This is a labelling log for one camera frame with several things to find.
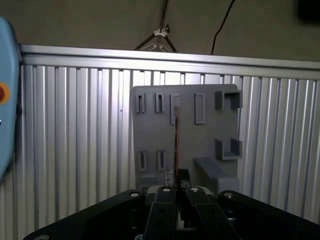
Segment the screw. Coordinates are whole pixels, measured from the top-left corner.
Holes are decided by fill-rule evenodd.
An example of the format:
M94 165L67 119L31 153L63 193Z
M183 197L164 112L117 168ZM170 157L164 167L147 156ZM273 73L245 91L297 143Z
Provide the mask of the screw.
M134 240L142 240L144 236L142 234L139 234L137 236L135 236Z
M191 189L190 189L192 192L198 192L199 191L199 188L197 188L197 187L192 187Z
M48 240L49 236L48 235L40 235L37 236L34 240Z
M226 192L225 194L223 194L225 197L227 197L228 199L231 199L234 195L230 192Z

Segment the orange button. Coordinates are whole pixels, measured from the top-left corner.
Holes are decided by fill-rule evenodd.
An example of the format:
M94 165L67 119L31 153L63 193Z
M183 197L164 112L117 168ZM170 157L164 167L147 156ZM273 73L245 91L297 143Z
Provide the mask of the orange button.
M0 82L0 105L5 104L10 98L10 90L6 84Z
M5 98L5 90L0 86L0 102Z

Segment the light blue device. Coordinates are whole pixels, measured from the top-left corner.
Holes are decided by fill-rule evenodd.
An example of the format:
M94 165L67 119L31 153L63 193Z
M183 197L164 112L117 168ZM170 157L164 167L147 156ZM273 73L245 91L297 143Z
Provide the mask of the light blue device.
M20 60L15 31L0 17L0 181L14 149Z

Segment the gray plastic panel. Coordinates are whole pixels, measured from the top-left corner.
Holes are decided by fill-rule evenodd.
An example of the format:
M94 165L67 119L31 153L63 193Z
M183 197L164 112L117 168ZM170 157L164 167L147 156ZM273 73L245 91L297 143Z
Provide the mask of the gray plastic panel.
M221 159L229 160L217 160L215 164L237 176L237 156L242 149L235 149L231 139L241 148L237 139L242 95L236 85L136 86L131 96L137 188L155 182L164 185L166 170L174 167L175 106L180 106L179 167L189 170L192 184L199 182L193 159L215 160L219 151ZM217 110L218 102L225 107ZM223 143L218 154L216 140Z

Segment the beige wall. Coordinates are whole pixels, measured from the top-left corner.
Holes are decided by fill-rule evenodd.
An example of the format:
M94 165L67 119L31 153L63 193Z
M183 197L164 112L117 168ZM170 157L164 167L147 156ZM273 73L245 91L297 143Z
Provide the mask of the beige wall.
M320 61L320 26L294 17L294 0L237 0L214 54ZM209 54L230 0L169 0L179 52ZM161 0L1 0L0 16L26 44L131 50L159 25Z

